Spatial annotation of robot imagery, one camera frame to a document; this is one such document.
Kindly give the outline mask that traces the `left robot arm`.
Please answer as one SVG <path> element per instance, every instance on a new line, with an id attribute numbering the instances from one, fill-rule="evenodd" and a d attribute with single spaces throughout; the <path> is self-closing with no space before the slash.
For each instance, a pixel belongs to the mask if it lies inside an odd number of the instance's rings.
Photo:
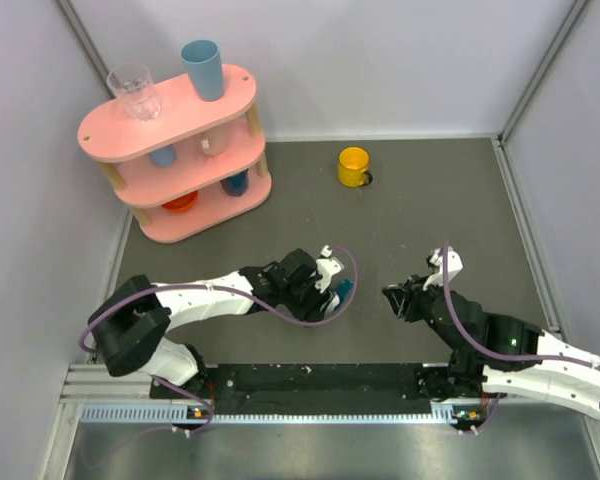
<path id="1" fill-rule="evenodd" d="M 318 258 L 296 249 L 279 262 L 246 266 L 223 277 L 177 287 L 136 275 L 89 318 L 96 352 L 112 377 L 135 372 L 161 377 L 185 396 L 206 387 L 201 356 L 166 334 L 211 318 L 244 316 L 283 306 L 303 324 L 324 320 L 341 303 L 332 287 L 342 263 L 324 248 Z"/>

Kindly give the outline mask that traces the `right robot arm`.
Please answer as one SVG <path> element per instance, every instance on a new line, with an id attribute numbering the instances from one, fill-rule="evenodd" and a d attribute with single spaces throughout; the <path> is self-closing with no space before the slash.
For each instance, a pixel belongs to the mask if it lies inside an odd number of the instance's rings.
<path id="1" fill-rule="evenodd" d="M 425 322 L 451 349 L 446 380 L 454 393 L 522 396 L 600 420 L 600 356 L 417 275 L 382 293 L 397 318 Z"/>

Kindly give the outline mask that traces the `teal pill organizer box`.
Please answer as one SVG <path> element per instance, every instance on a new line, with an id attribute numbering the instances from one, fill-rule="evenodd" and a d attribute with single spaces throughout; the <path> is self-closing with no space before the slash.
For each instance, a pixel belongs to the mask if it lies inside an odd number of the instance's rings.
<path id="1" fill-rule="evenodd" d="M 341 280 L 338 285 L 334 288 L 334 293 L 338 297 L 339 302 L 344 304 L 352 292 L 353 287 L 355 286 L 354 282 L 350 279 Z"/>

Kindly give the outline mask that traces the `white pill bottle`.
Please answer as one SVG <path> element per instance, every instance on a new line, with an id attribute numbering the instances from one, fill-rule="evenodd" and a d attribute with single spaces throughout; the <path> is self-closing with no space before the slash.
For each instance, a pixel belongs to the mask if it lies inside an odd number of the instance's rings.
<path id="1" fill-rule="evenodd" d="M 338 294 L 333 294 L 330 300 L 325 305 L 324 313 L 326 316 L 331 315 L 334 311 L 337 311 L 340 306 L 340 297 Z"/>

